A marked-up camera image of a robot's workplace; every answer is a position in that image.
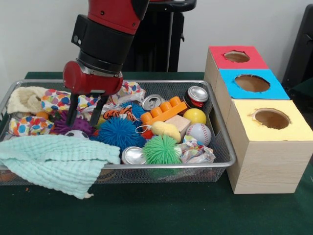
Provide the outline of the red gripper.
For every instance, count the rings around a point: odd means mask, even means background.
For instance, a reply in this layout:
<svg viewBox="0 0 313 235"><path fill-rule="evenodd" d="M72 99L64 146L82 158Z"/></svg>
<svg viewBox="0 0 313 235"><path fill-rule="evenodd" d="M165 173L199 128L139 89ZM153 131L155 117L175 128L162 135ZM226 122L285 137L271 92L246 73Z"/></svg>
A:
<svg viewBox="0 0 313 235"><path fill-rule="evenodd" d="M123 74L108 73L86 67L79 61L69 61L63 70L64 86L71 90L70 107L67 113L66 125L71 127L77 117L79 94L104 94L97 101L92 111L90 125L95 126L101 116L103 106L108 101L108 95L117 93L123 83Z"/></svg>

